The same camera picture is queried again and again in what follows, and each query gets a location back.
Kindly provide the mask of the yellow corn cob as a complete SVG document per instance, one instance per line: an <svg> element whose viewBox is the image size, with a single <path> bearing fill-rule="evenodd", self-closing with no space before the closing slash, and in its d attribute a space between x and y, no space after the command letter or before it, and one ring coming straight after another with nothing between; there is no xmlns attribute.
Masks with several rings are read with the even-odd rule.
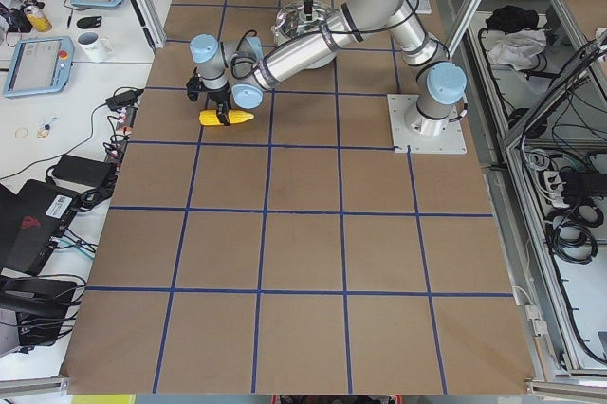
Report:
<svg viewBox="0 0 607 404"><path fill-rule="evenodd" d="M254 118L255 116L250 112L230 110L230 125L245 123ZM202 110L199 113L198 119L202 126L224 126L219 122L215 110Z"/></svg>

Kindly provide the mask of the pale green electric pot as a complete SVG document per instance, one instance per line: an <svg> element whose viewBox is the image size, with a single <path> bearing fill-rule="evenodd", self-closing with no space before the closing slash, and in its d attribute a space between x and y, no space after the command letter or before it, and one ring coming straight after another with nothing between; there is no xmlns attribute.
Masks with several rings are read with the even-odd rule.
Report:
<svg viewBox="0 0 607 404"><path fill-rule="evenodd" d="M311 31L311 32L307 32L306 34L310 34L310 33L314 33L315 31L319 31L319 26L321 26L321 25L325 25L325 24L326 24L326 21L325 21L325 22L323 22L323 23L320 23L320 24L318 25L318 27L317 27L315 30L313 30L313 31ZM289 41L287 41L287 42L284 42L284 43L282 43L281 45L276 45L276 44L275 44L275 42L274 42L274 44L275 44L276 46L283 46L283 45L288 45L288 43L289 43L290 41L295 41L295 42L297 42L297 48L298 48L298 49L300 49L300 48L302 49L302 51L300 51L300 54L301 54L302 56L304 56L305 58L308 58L308 57L309 57L309 56L310 56L310 55L311 55L311 54L312 54L314 51L316 51L316 50L317 50L317 40L314 40L314 41L312 42L312 45L311 45L311 43L309 42L309 40L308 40L307 38L303 38L303 35L300 35L300 36L298 36L298 37L296 37L296 38L293 38L293 39L291 39L291 40L289 40Z"/></svg>

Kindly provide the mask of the white mug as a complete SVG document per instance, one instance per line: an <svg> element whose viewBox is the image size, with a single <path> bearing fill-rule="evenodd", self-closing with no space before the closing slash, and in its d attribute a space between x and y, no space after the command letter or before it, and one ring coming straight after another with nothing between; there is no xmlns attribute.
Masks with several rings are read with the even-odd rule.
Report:
<svg viewBox="0 0 607 404"><path fill-rule="evenodd" d="M114 48L107 37L96 32L85 32L79 35L77 42L87 58L93 63L102 63L114 53Z"/></svg>

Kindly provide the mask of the black power adapter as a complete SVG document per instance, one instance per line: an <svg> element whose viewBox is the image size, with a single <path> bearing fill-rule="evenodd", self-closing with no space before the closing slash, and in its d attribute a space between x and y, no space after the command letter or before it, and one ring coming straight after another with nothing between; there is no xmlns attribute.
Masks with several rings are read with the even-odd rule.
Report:
<svg viewBox="0 0 607 404"><path fill-rule="evenodd" d="M71 155L62 155L51 171L55 178L88 187L102 186L114 173L113 163Z"/></svg>

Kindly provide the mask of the black computer mouse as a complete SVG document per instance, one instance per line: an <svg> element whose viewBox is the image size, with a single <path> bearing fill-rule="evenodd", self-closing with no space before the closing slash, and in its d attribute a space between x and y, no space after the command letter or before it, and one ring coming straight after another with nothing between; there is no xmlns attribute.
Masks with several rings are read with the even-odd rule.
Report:
<svg viewBox="0 0 607 404"><path fill-rule="evenodd" d="M102 23L101 16L86 16L86 17L80 18L76 22L76 26L79 29L94 29L94 28L99 28L101 26L101 23Z"/></svg>

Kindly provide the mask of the blue teach pendant near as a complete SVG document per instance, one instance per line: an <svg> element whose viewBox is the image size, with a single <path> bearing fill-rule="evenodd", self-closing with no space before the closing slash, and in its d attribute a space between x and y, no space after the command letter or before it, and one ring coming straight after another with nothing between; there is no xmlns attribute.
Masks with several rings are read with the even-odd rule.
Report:
<svg viewBox="0 0 607 404"><path fill-rule="evenodd" d="M74 45L67 36L20 40L3 88L7 98L61 92L73 65Z"/></svg>

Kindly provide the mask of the yellow drink can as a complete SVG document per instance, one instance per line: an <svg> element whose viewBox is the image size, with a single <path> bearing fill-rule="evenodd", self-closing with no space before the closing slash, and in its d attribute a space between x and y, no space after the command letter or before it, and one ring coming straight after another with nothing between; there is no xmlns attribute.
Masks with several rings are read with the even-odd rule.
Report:
<svg viewBox="0 0 607 404"><path fill-rule="evenodd" d="M52 30L51 22L39 6L33 4L25 6L24 14L36 31L48 32Z"/></svg>

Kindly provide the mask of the black cloth pile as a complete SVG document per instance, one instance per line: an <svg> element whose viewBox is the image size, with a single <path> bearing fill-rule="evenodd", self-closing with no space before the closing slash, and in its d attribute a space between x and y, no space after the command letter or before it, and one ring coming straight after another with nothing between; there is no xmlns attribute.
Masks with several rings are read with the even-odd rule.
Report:
<svg viewBox="0 0 607 404"><path fill-rule="evenodd" d="M526 29L536 30L539 15L535 10L506 5L493 11L486 19L486 24L489 29L501 30L504 33L515 33Z"/></svg>

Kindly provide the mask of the black laptop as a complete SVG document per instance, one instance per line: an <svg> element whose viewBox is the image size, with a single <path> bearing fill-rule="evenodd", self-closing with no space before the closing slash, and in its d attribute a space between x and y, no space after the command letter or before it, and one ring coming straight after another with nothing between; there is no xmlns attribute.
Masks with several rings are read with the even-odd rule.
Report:
<svg viewBox="0 0 607 404"><path fill-rule="evenodd" d="M1 188L1 267L35 276L76 215L80 194L34 179Z"/></svg>

